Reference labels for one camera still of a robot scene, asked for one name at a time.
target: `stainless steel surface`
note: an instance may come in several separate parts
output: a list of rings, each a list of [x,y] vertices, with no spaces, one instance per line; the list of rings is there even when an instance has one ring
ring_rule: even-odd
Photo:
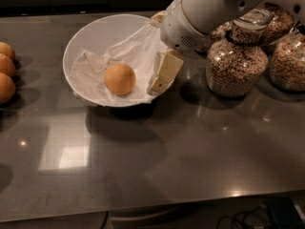
[[[0,107],[0,221],[305,190],[305,94],[266,77],[226,100],[209,91],[205,59],[189,59],[151,105],[76,99],[64,50],[105,15],[0,19],[19,61]]]

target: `jar lid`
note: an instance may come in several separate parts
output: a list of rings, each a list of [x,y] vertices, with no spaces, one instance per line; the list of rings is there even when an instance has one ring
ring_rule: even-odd
[[[274,19],[274,15],[263,9],[253,9],[233,22],[242,28],[250,30],[263,30]]]

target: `napkin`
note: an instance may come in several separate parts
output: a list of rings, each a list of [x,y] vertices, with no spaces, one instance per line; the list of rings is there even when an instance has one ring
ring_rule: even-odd
[[[82,89],[83,95],[102,106],[151,103],[156,95],[147,94],[147,89],[153,75],[154,59],[166,49],[160,40],[160,28],[148,21],[124,41],[107,48],[104,54],[83,49],[73,63],[70,77],[81,84],[78,89]],[[132,92],[123,96],[112,94],[103,80],[105,70],[119,62],[131,66],[136,76]]]

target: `jar neck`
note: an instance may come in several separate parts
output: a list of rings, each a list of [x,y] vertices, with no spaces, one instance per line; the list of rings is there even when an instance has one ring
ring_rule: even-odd
[[[230,37],[237,43],[253,44],[260,41],[260,37],[264,30],[252,30],[248,28],[242,28],[232,23],[232,29]]]

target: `white paper towel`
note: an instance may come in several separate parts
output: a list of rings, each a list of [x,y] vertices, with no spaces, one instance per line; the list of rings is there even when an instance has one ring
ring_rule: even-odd
[[[130,106],[133,103],[151,103],[156,96],[147,94],[153,75],[155,56],[167,46],[160,40],[160,29],[148,22],[124,41],[109,47],[104,54],[83,50],[72,66],[70,77],[82,84],[83,95],[104,106]],[[104,71],[113,63],[131,66],[136,84],[130,94],[112,94],[104,84]]]

